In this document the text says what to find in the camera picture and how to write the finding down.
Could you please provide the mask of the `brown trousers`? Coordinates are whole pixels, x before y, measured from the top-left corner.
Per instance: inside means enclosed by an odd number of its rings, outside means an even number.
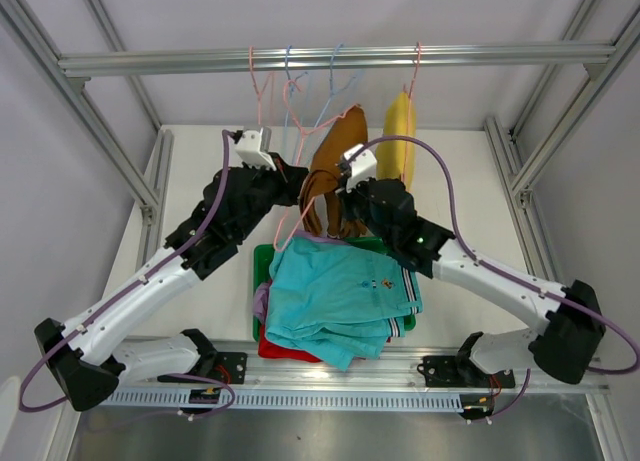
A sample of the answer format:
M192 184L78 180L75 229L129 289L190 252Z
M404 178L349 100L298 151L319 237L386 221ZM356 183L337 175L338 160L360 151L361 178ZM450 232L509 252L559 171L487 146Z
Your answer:
M356 105L335 121L316 150L309 175L300 193L299 211L304 229L314 236L326 233L330 238L363 236L367 228L359 221L347 220L336 190L342 155L368 140L363 109Z

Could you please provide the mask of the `teal trousers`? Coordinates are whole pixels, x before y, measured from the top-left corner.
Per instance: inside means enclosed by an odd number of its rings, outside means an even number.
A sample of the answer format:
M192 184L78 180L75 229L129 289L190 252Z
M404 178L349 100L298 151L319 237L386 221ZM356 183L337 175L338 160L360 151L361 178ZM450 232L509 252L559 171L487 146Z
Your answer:
M423 311L416 274L393 258L331 240L295 236L269 268L265 338L345 371L376 359Z

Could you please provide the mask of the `purple trousers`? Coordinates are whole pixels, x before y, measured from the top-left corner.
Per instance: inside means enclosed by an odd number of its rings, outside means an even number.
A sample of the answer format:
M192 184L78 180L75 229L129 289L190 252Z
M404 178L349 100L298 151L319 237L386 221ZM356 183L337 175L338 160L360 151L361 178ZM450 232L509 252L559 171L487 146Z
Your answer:
M264 324L267 318L269 289L272 284L269 267L274 253L274 248L270 245L260 245L254 250L255 286L252 313L260 324Z

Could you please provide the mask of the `red trousers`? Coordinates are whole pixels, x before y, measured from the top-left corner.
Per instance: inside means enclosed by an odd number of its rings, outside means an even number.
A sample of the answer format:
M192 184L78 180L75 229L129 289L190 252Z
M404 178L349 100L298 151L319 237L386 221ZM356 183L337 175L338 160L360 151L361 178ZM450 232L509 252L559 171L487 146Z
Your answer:
M320 363L321 360L317 357L307 353L306 351L300 351L290 348L278 346L266 338L261 338L258 343L258 355L264 359L288 359L295 361L302 361L307 363Z

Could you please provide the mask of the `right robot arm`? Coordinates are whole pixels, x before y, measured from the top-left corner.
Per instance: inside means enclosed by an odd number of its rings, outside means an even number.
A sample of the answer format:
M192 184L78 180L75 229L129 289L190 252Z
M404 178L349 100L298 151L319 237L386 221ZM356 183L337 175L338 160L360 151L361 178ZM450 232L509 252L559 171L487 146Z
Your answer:
M536 278L464 249L458 235L421 217L397 179L361 181L341 188L349 220L380 238L402 267L463 288L524 323L521 330L471 334L458 351L456 376L478 385L504 369L537 367L552 378L579 384L605 334L594 289Z

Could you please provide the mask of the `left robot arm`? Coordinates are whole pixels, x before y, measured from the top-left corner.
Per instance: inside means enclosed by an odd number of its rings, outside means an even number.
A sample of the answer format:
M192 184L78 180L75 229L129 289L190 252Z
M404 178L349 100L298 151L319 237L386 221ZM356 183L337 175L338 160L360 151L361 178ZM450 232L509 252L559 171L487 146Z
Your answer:
M270 153L265 166L225 164L205 186L190 216L124 286L65 321L46 318L34 330L43 364L77 412L88 411L127 381L187 375L203 382L217 352L197 329L144 343L124 344L131 331L178 295L234 257L275 206L297 204L305 167Z

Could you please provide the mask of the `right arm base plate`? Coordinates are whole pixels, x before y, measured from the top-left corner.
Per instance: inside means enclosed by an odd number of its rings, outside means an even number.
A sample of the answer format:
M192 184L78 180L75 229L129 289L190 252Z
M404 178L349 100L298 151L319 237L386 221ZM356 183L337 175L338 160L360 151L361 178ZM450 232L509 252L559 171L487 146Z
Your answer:
M512 373L499 371L494 374L482 372L471 362L452 355L427 355L416 367L424 377L425 385L432 388L514 388Z

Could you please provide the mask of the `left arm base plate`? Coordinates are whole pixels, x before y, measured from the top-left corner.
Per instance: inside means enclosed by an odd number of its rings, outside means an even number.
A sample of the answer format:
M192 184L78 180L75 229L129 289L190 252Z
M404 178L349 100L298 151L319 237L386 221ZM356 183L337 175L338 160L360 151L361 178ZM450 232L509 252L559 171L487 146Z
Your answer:
M247 354L244 352L211 351L200 355L185 375L212 379L225 384L244 383Z

